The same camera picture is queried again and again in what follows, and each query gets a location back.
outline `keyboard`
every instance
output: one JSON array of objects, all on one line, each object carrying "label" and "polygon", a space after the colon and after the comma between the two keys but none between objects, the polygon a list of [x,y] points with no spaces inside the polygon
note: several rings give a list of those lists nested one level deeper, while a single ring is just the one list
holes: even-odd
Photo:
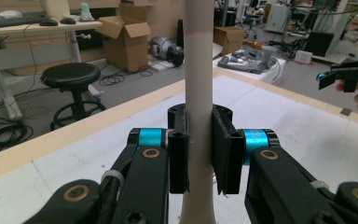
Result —
[{"label": "keyboard", "polygon": [[39,23],[45,19],[46,19],[45,15],[41,12],[23,13],[21,18],[5,19],[3,17],[0,17],[0,28],[8,27],[8,26]]}]

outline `blue joint ring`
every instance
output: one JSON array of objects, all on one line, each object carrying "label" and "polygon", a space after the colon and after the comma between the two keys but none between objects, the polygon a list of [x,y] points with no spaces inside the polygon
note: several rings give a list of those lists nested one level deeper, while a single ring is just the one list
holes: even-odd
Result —
[{"label": "blue joint ring", "polygon": [[258,147],[269,147],[269,138],[262,129],[243,129],[245,135],[245,150],[243,164],[249,165],[252,152]]},{"label": "blue joint ring", "polygon": [[146,128],[139,132],[138,147],[161,147],[162,129]]}]

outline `white pole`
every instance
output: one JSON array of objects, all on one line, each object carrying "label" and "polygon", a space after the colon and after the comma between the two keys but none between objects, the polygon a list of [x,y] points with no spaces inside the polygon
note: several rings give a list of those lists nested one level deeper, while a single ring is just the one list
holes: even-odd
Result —
[{"label": "white pole", "polygon": [[183,197],[183,224],[215,223],[211,165],[213,4],[212,0],[184,0],[190,192]]}]

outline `cable tie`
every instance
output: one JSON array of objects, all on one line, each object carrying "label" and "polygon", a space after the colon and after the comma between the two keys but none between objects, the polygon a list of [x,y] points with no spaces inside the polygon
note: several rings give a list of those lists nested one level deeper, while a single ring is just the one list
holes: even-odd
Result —
[{"label": "cable tie", "polygon": [[107,176],[112,176],[117,178],[120,181],[120,187],[119,190],[123,188],[124,185],[124,176],[120,171],[117,170],[107,170],[103,173],[103,177],[101,177],[101,182],[103,182],[104,178]]},{"label": "cable tie", "polygon": [[324,183],[322,180],[315,180],[315,181],[310,182],[310,184],[315,189],[329,189],[328,185],[326,183]]}]

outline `black stool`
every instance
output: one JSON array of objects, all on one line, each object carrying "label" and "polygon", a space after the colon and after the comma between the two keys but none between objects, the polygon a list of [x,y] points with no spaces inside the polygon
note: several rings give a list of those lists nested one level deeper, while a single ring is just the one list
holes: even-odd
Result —
[{"label": "black stool", "polygon": [[[63,127],[70,122],[90,116],[94,111],[105,110],[104,105],[99,102],[83,101],[81,93],[88,90],[89,84],[98,80],[101,71],[98,67],[89,63],[67,63],[50,67],[43,72],[42,82],[60,91],[70,91],[74,97],[72,104],[59,109],[50,124],[50,129],[55,130],[55,125]],[[85,104],[94,105],[93,108],[86,110]],[[60,114],[71,108],[71,115],[60,117]]]}]

